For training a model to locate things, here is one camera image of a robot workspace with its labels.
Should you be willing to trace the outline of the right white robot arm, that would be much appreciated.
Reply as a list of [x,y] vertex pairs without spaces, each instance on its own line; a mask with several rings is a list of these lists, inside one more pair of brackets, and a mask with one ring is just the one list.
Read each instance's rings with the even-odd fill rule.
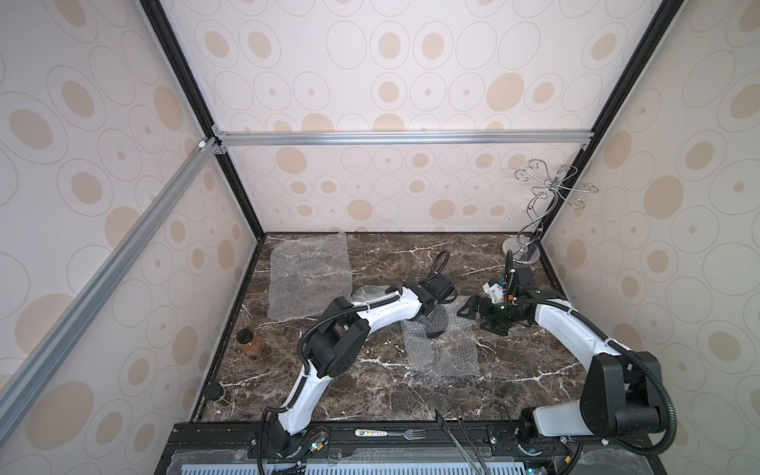
[[599,437],[638,455],[661,455],[677,435],[677,413],[657,358],[608,336],[565,296],[509,269],[457,311],[483,330],[506,336],[516,323],[550,332],[582,364],[586,381],[577,401],[528,408],[518,422],[519,441],[540,437]]

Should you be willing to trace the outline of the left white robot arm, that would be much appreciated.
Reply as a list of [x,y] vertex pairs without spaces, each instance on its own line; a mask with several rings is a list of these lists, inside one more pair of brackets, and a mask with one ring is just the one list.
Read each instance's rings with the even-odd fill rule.
[[305,438],[316,405],[332,381],[354,365],[373,333],[429,318],[437,307],[455,300],[455,287],[443,274],[449,257],[448,251],[441,251],[425,278],[392,286],[380,297],[360,302],[338,297],[331,302],[298,340],[301,371],[286,400],[263,411],[260,448],[292,456]]

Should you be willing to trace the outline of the bubble wrap sheet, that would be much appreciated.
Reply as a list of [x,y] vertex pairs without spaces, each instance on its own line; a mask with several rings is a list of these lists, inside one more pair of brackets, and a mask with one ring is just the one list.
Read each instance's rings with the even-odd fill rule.
[[473,320],[460,318],[456,312],[467,301],[457,297],[453,303],[439,305],[448,316],[446,331],[429,340],[416,336],[411,321],[402,323],[409,368],[433,377],[479,376],[478,351],[473,332]]

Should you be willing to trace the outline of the dark grey dinner plate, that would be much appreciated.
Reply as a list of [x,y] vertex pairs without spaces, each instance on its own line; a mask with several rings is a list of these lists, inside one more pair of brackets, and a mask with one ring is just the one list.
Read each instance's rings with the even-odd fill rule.
[[435,307],[429,314],[418,317],[410,322],[416,336],[424,336],[434,340],[441,336],[448,327],[447,312],[441,307]]

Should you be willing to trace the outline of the bubble wrap sheet around orange plate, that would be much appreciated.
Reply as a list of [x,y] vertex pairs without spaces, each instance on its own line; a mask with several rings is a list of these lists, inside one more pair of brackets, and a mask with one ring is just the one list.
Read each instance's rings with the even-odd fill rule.
[[267,317],[275,322],[322,314],[336,297],[352,294],[344,234],[289,239],[270,257]]

